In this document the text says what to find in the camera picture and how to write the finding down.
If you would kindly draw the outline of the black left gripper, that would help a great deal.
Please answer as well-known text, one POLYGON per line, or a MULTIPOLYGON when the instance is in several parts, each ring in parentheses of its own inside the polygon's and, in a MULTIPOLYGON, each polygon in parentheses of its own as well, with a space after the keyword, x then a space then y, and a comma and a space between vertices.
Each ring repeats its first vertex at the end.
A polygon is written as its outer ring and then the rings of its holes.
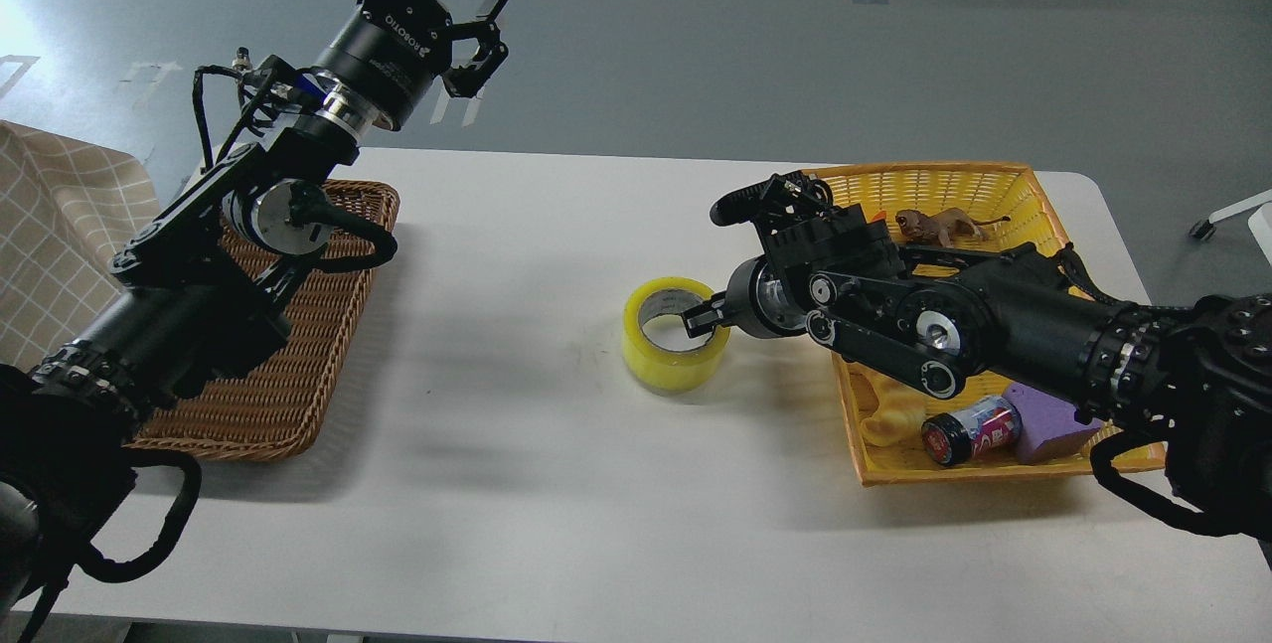
POLYGON ((436 78, 450 97, 473 98, 509 56, 497 18, 510 0, 485 0, 473 22, 458 24, 439 0, 356 1, 314 69, 371 103, 387 131, 408 122, 436 78), (450 44, 464 41, 476 51, 452 67, 450 44))

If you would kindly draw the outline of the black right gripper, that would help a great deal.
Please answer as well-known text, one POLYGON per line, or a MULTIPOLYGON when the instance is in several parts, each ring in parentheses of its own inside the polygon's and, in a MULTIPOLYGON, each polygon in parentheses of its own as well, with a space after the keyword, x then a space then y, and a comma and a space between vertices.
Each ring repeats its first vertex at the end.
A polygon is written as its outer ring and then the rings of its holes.
POLYGON ((681 320, 689 339, 711 338, 719 329, 739 329, 754 339, 806 334, 806 313, 789 299, 767 259, 742 263, 722 294, 687 308, 681 320))

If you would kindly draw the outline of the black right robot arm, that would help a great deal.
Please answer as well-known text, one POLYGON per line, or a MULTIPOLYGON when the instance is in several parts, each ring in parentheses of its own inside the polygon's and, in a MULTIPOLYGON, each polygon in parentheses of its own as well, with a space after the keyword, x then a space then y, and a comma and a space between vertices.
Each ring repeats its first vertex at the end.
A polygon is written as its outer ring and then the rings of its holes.
POLYGON ((722 196, 712 221, 754 226, 762 253, 681 314, 692 338, 809 335, 940 400, 999 374, 1116 426, 1093 449, 1107 491, 1178 530, 1268 543, 1268 294, 1142 306, 1095 288, 1072 245, 901 244, 803 172, 722 196))

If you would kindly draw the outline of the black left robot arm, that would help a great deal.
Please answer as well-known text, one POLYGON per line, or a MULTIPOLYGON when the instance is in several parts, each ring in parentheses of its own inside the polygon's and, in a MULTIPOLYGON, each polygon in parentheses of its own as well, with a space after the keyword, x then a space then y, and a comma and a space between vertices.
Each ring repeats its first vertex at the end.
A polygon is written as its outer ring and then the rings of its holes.
POLYGON ((434 81, 477 95, 508 58, 508 1, 454 22, 439 0, 356 0, 307 69, 279 56, 196 69, 195 186, 109 261, 123 291, 104 313, 32 370, 3 367, 3 611, 36 596, 23 642, 73 571, 123 583, 170 557, 204 470, 134 438, 282 349, 285 308, 312 273, 396 257, 396 236, 336 207, 324 182, 370 128, 399 131, 434 81))

